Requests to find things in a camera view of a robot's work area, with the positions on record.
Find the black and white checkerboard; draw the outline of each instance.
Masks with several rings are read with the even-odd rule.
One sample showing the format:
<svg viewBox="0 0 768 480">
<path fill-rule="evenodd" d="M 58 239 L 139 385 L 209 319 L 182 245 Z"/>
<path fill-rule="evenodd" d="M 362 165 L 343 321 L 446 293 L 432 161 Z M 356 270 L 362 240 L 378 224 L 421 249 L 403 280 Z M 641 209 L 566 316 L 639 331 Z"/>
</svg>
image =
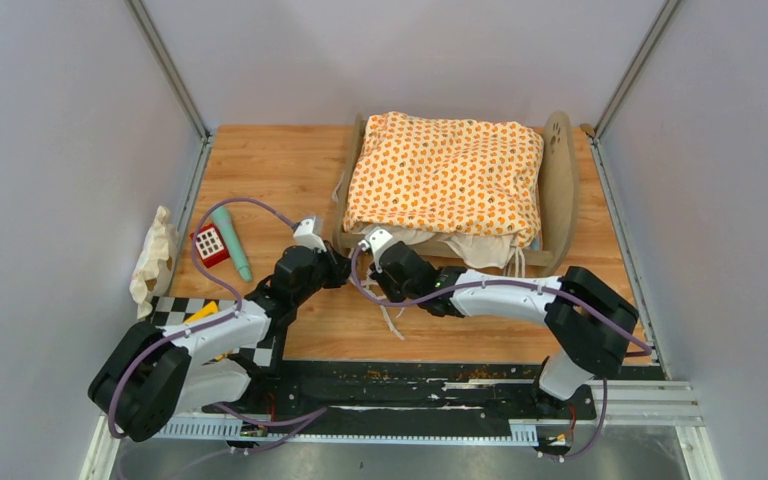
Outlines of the black and white checkerboard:
<svg viewBox="0 0 768 480">
<path fill-rule="evenodd" d="M 152 301 L 154 310 L 148 321 L 158 327 L 164 325 L 180 325 L 190 315 L 198 312 L 210 302 L 216 302 L 219 310 L 234 304 L 233 300 L 214 300 L 209 298 L 159 297 Z M 238 354 L 253 361 L 266 373 L 274 373 L 284 352 L 284 335 L 265 338 L 258 343 L 241 345 L 231 353 Z"/>
</svg>

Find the toy with white squares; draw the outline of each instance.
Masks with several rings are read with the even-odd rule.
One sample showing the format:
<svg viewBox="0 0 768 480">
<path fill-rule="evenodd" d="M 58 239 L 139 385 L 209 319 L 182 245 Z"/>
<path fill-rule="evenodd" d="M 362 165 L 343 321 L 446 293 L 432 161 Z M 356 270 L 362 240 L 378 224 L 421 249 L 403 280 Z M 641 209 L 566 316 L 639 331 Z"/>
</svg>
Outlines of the toy with white squares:
<svg viewBox="0 0 768 480">
<path fill-rule="evenodd" d="M 219 229 L 212 223 L 205 225 L 196 235 L 196 253 L 207 268 L 231 257 Z"/>
</svg>

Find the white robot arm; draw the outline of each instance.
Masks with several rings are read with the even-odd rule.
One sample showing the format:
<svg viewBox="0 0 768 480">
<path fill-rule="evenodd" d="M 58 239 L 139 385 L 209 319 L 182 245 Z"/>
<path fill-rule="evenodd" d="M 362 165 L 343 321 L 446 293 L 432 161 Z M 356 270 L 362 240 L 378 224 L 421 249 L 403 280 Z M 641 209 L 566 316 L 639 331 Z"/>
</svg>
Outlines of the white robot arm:
<svg viewBox="0 0 768 480">
<path fill-rule="evenodd" d="M 339 288 L 348 280 L 349 259 L 322 240 L 320 227 L 315 217 L 299 222 L 293 234 L 297 245 L 284 250 L 274 273 L 240 305 L 193 323 L 132 326 L 90 384 L 90 399 L 109 413 L 113 392 L 129 365 L 151 345 L 172 338 L 142 360 L 126 380 L 116 407 L 116 423 L 125 434 L 139 442 L 176 413 L 238 400 L 251 382 L 249 372 L 231 359 L 211 360 L 285 331 L 311 295 L 322 288 Z"/>
<path fill-rule="evenodd" d="M 532 391 L 547 413 L 563 408 L 575 391 L 594 376 L 616 378 L 619 373 L 628 340 L 566 296 L 550 293 L 574 295 L 631 333 L 637 323 L 637 310 L 584 268 L 570 267 L 563 276 L 528 279 L 487 275 L 462 267 L 436 269 L 383 229 L 367 234 L 361 248 L 372 253 L 370 277 L 391 302 L 445 290 L 445 295 L 422 302 L 419 307 L 437 316 L 494 315 L 549 328 L 562 349 L 544 362 Z"/>
</svg>

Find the teal toy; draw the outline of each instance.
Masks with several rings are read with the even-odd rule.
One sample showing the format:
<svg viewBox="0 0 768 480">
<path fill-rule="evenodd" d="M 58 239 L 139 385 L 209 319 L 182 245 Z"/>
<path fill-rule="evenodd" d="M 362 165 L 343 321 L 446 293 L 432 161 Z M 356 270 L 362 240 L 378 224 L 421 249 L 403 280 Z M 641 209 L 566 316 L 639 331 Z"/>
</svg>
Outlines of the teal toy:
<svg viewBox="0 0 768 480">
<path fill-rule="evenodd" d="M 225 242 L 225 247 L 231 255 L 231 261 L 234 262 L 237 272 L 243 277 L 243 280 L 251 282 L 252 274 L 249 267 L 249 259 L 246 258 L 246 253 L 243 251 L 240 239 L 237 238 L 237 232 L 234 231 L 234 224 L 231 223 L 231 214 L 228 213 L 225 207 L 219 207 L 210 214 L 210 218 L 213 219 L 213 224 L 219 229 L 222 241 Z"/>
</svg>

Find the orange polka dot fabric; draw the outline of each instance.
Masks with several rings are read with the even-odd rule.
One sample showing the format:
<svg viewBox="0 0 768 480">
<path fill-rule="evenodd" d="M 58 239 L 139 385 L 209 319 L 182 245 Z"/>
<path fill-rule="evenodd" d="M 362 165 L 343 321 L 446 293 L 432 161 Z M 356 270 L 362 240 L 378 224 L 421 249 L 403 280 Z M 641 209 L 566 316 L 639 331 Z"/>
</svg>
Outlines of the orange polka dot fabric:
<svg viewBox="0 0 768 480">
<path fill-rule="evenodd" d="M 540 230 L 534 189 L 542 158 L 543 138 L 516 122 L 371 116 L 343 228 L 514 234 L 525 247 Z"/>
</svg>

